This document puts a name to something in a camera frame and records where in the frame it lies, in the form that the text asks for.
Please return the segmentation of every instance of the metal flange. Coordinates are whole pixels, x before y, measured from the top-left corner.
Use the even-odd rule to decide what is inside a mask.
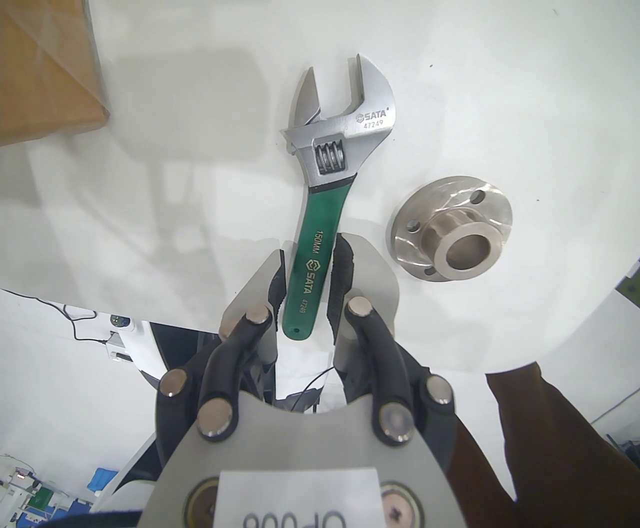
[[[400,208],[391,227],[391,256],[422,280],[477,277],[497,262],[512,221],[500,189],[471,176],[443,178]]]

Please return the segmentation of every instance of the floor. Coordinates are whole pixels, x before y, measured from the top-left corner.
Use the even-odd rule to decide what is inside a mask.
[[[73,316],[91,313],[70,310]],[[109,337],[105,314],[77,327],[78,337]],[[639,340],[640,310],[613,292],[575,334],[540,360],[546,379],[601,434],[620,442],[640,438],[640,397],[635,394],[640,387]],[[70,323],[53,308],[3,291],[0,350],[0,453],[23,460],[67,493],[91,499],[86,484],[95,469],[122,468],[152,434],[154,390],[133,365],[110,360],[102,344],[75,341]],[[285,392],[302,390],[325,368],[305,365],[302,355],[289,348],[281,351],[279,361]],[[439,374],[452,383],[458,415],[514,494],[497,406],[484,376]],[[321,411],[344,404],[334,373],[326,383]],[[0,468],[6,462],[0,459]]]

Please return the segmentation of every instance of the white label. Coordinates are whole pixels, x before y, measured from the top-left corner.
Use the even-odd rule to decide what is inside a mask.
[[[223,471],[214,528],[385,528],[375,468]]]

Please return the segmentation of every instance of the blue object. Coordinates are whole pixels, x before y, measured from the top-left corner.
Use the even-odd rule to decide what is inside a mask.
[[[83,504],[82,502],[78,502],[77,499],[71,503],[69,507],[69,511],[67,512],[68,516],[72,515],[81,515],[83,513],[89,513],[91,509],[91,504]]]
[[[68,514],[69,512],[66,509],[57,509],[56,512],[53,514],[53,517],[51,517],[51,520],[62,519],[63,517],[66,517]]]
[[[40,515],[41,517],[44,517],[46,519],[51,518],[51,515],[53,514],[54,510],[55,508],[53,506],[47,506],[47,511],[42,511],[41,509],[34,508],[33,506],[27,506],[26,508],[24,508],[24,511],[26,511],[27,513]]]
[[[94,493],[101,492],[117,474],[117,471],[111,471],[109,469],[99,467],[97,470],[95,470],[93,478],[87,485],[87,488]]]
[[[15,522],[16,528],[30,528],[31,526],[37,526],[37,522],[33,522],[27,519],[27,514],[23,513]]]

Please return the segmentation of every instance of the cardboard box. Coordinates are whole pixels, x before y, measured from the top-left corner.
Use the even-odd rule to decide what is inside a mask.
[[[83,0],[0,0],[0,145],[109,117]]]

